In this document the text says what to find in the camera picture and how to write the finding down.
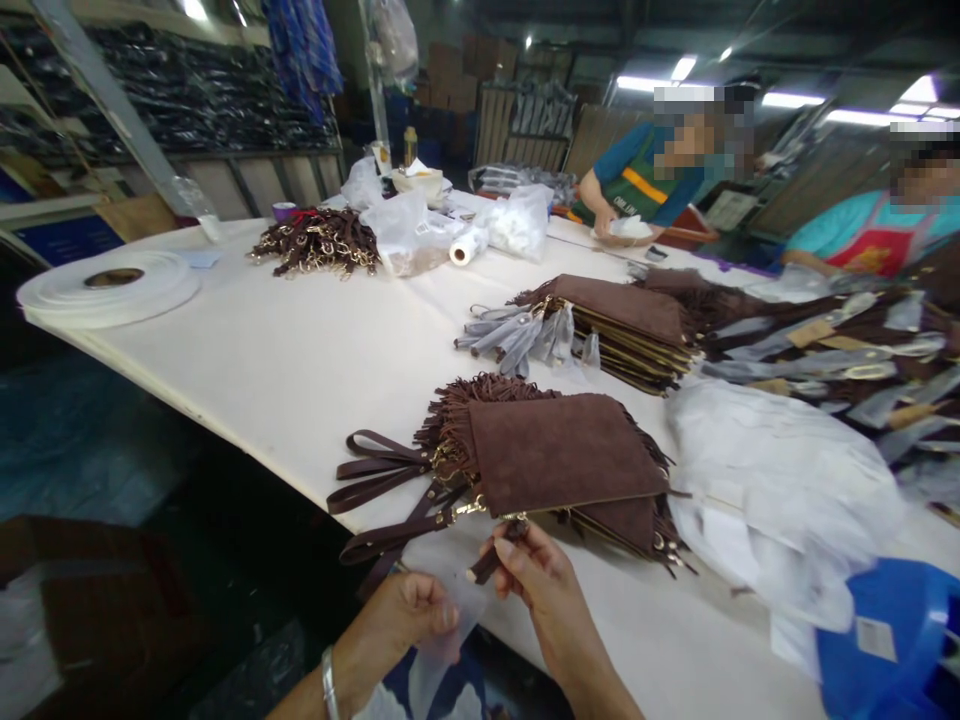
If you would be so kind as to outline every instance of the white worktable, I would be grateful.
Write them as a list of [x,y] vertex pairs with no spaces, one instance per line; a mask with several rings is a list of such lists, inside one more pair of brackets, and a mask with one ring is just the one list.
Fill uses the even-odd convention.
[[[463,202],[484,202],[458,195]],[[254,266],[244,257],[265,221],[226,227],[232,239],[223,257],[200,271],[202,289],[186,305],[124,327],[57,334],[242,448],[324,508],[337,487],[335,467],[351,459],[344,446],[348,434],[368,428],[412,444],[435,388],[495,370],[453,348],[471,304],[502,305],[562,272],[626,279],[623,260],[591,251],[586,231],[565,220],[552,222],[551,235],[565,240],[548,241],[539,265],[491,251],[463,269],[447,263],[407,280],[357,273],[349,282],[327,273],[290,282],[275,278],[273,262]],[[210,246],[192,228],[134,247]],[[728,284],[757,281],[666,251],[663,266],[700,267]],[[605,374],[583,386],[552,376],[542,364],[531,363],[531,372],[544,388],[617,398],[668,455],[676,455],[660,399]],[[426,483],[412,482],[337,519],[353,532],[400,522]],[[469,565],[491,527],[489,519],[471,516],[445,531],[444,542]],[[771,652],[769,617],[755,599],[731,599],[729,586],[699,564],[699,578],[679,571],[672,580],[663,568],[595,540],[585,545],[559,528],[556,535],[618,671],[648,718],[823,716],[816,684]],[[958,550],[960,533],[917,511],[891,554],[960,574]],[[482,624],[543,667],[521,603],[495,603]]]

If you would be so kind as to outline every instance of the brown leather wrist strap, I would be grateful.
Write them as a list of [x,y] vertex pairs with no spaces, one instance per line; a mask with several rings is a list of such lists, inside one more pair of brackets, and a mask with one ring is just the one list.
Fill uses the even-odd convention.
[[[434,480],[430,483],[430,487],[427,488],[423,497],[420,498],[416,507],[413,508],[413,512],[410,513],[410,517],[408,517],[407,520],[416,520],[426,515],[427,511],[436,504],[436,498],[442,491],[443,486],[440,485],[439,482]],[[360,583],[360,588],[357,590],[357,597],[360,598],[360,602],[365,603],[370,599],[376,589],[380,587],[380,583],[390,574],[390,570],[393,569],[394,564],[399,562],[400,558],[403,557],[403,547],[404,546],[401,545],[391,548],[384,552],[383,556],[377,560],[373,569],[364,581]]]
[[348,512],[400,487],[408,480],[420,477],[425,472],[427,468],[406,468],[340,488],[327,498],[327,511],[331,515]]
[[[360,445],[357,438],[369,440],[379,447]],[[431,469],[427,452],[404,447],[371,430],[351,434],[347,438],[347,447],[358,455],[366,455],[367,459],[353,460],[337,468],[337,480],[362,479],[327,498],[327,510],[331,515],[354,510]]]
[[420,520],[408,520],[398,525],[360,533],[350,538],[340,553],[340,562],[344,565],[356,565],[370,560],[398,544],[406,544],[421,535],[450,527],[454,517],[453,509],[447,508]]

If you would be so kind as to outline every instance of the green apron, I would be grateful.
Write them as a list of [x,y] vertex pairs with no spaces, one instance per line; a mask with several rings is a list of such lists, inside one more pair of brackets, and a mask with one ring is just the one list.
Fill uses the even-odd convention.
[[[646,142],[633,161],[624,168],[623,173],[616,180],[607,183],[602,189],[603,197],[620,215],[640,217],[649,222],[657,214],[660,207],[667,201],[680,180],[655,180],[653,165],[647,162],[647,152],[653,143],[653,132],[647,136]],[[567,217],[575,222],[593,226],[597,216],[584,204],[577,200],[576,204],[567,213]]]

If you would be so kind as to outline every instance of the ceiling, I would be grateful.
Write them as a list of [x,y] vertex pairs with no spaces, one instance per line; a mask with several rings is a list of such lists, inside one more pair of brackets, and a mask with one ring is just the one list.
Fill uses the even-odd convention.
[[[760,71],[778,88],[881,107],[927,73],[941,102],[960,104],[955,7],[950,0],[476,0],[474,10],[499,35],[530,34],[581,57],[608,58],[614,72],[664,77],[691,53],[700,59],[691,81]],[[721,64],[727,47],[733,53]]]

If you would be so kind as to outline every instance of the hang tag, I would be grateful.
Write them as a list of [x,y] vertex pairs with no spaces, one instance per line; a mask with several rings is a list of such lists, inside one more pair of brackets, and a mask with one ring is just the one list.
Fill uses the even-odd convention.
[[826,320],[815,320],[807,323],[803,327],[797,328],[787,335],[787,340],[794,344],[794,347],[804,348],[810,343],[830,337],[834,334],[833,326]]
[[846,335],[833,335],[831,337],[821,338],[817,343],[834,350],[863,350],[864,348],[874,347],[863,340],[854,340]]
[[890,413],[887,425],[893,430],[902,430],[918,420],[930,417],[939,409],[938,405],[907,405]]
[[790,396],[790,383],[788,383],[784,378],[760,380],[759,382],[750,383],[750,385],[747,387],[763,390],[764,392],[768,392],[772,395],[783,395],[784,397]]

